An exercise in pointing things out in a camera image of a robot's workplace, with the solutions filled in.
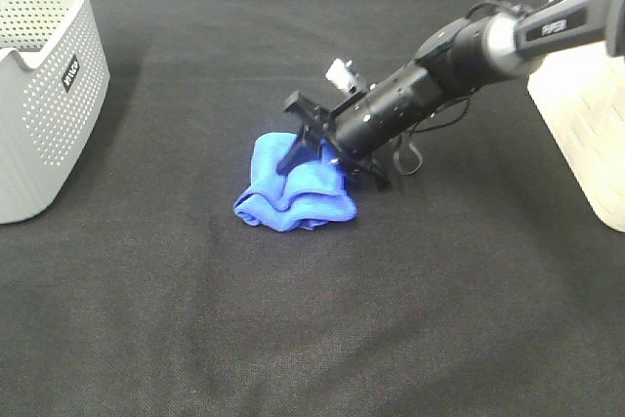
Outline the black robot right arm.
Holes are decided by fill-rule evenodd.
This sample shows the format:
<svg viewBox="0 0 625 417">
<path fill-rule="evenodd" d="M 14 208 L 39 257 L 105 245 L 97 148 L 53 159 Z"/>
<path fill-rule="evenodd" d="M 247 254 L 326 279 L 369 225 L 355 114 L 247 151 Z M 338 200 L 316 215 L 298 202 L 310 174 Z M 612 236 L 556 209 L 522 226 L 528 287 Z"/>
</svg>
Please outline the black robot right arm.
<svg viewBox="0 0 625 417">
<path fill-rule="evenodd" d="M 320 157 L 328 144 L 347 173 L 385 183 L 373 152 L 480 88 L 527 77 L 547 55 L 574 47 L 603 41 L 609 56 L 624 54 L 624 0 L 561 0 L 534 12 L 502 0 L 482 4 L 486 17 L 474 21 L 465 14 L 441 28 L 373 89 L 350 74 L 347 99 L 331 110 L 294 92 L 285 109 L 302 126 L 277 173 Z"/>
</svg>

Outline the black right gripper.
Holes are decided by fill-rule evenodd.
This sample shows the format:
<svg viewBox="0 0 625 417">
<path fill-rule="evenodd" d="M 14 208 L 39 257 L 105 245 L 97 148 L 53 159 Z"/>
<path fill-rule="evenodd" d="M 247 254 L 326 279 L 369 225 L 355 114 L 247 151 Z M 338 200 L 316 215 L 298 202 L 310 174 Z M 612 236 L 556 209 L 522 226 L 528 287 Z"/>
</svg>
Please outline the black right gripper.
<svg viewBox="0 0 625 417">
<path fill-rule="evenodd" d="M 410 61 L 377 83 L 334 118 L 331 138 L 340 154 L 339 166 L 350 183 L 365 179 L 378 191 L 391 188 L 386 170 L 369 155 L 410 125 L 424 119 L 447 101 L 447 94 L 427 69 Z M 330 111 L 300 91 L 292 93 L 284 111 L 301 120 L 296 138 L 278 162 L 278 175 L 320 160 Z"/>
</svg>

